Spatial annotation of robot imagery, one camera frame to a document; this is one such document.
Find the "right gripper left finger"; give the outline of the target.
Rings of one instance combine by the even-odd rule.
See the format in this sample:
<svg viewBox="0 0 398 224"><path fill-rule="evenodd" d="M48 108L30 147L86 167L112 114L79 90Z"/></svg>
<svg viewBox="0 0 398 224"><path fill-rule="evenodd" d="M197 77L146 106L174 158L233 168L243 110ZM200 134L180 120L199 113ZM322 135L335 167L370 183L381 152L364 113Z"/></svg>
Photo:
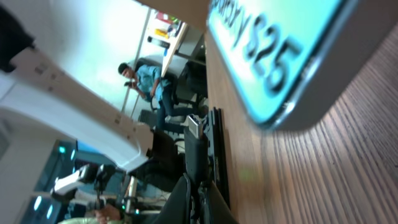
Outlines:
<svg viewBox="0 0 398 224"><path fill-rule="evenodd" d="M190 223L191 182L187 174L179 178L155 224Z"/></svg>

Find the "turquoise Galaxy S25 smartphone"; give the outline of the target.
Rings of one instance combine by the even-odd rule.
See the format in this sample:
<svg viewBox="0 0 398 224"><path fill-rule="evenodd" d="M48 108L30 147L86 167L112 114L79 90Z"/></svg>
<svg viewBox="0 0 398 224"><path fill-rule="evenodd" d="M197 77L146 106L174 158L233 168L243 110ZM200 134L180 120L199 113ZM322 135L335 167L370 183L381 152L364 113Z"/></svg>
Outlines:
<svg viewBox="0 0 398 224"><path fill-rule="evenodd" d="M397 24L397 0L212 0L206 24L251 121L301 131Z"/></svg>

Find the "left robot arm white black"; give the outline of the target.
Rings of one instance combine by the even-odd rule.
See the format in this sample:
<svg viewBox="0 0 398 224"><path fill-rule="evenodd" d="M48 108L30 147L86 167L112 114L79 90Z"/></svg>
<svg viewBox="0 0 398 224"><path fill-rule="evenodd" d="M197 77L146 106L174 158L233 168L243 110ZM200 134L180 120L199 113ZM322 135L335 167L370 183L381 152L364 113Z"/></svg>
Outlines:
<svg viewBox="0 0 398 224"><path fill-rule="evenodd" d="M62 70L1 8L1 109L94 147L118 168L165 192L183 174L174 140L134 121Z"/></svg>

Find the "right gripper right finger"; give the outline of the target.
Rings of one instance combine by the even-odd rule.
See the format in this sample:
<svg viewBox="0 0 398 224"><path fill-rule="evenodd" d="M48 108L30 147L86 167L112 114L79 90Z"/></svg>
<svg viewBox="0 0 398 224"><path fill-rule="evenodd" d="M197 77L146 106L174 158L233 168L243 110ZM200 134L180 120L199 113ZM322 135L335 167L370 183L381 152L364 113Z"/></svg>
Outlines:
<svg viewBox="0 0 398 224"><path fill-rule="evenodd" d="M202 182L200 197L200 223L238 224L214 182Z"/></svg>

